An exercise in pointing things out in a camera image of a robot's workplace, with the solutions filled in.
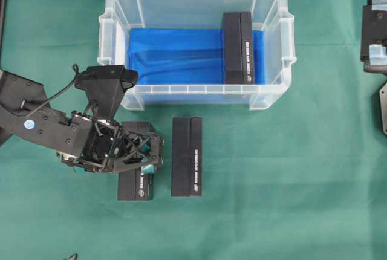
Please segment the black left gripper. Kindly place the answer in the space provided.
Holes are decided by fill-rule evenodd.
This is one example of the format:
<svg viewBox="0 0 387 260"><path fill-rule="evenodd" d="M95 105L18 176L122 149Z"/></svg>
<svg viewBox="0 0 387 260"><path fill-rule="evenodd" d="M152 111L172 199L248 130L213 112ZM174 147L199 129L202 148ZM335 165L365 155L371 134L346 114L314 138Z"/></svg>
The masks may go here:
<svg viewBox="0 0 387 260"><path fill-rule="evenodd" d="M94 103L70 116L51 107L52 100L75 86L72 81L48 97L41 83L1 72L1 127L12 136L56 151L75 172L122 173L140 169L156 173L164 166L164 138L152 125L121 125L114 118L97 120Z"/></svg>

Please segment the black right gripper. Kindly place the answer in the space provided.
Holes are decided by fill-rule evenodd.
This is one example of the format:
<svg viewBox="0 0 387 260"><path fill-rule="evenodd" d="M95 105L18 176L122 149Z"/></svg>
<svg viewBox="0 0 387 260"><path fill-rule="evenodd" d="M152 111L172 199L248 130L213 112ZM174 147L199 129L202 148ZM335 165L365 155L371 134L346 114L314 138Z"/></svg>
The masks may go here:
<svg viewBox="0 0 387 260"><path fill-rule="evenodd" d="M386 74L386 0L367 0L362 8L360 60L365 72Z"/></svg>

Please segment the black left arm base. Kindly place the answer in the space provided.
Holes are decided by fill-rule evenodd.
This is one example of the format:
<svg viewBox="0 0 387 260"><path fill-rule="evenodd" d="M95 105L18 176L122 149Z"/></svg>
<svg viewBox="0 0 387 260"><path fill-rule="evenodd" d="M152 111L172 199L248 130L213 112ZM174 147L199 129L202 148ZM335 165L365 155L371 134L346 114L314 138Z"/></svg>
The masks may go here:
<svg viewBox="0 0 387 260"><path fill-rule="evenodd" d="M0 146L2 146L13 134L0 127Z"/></svg>

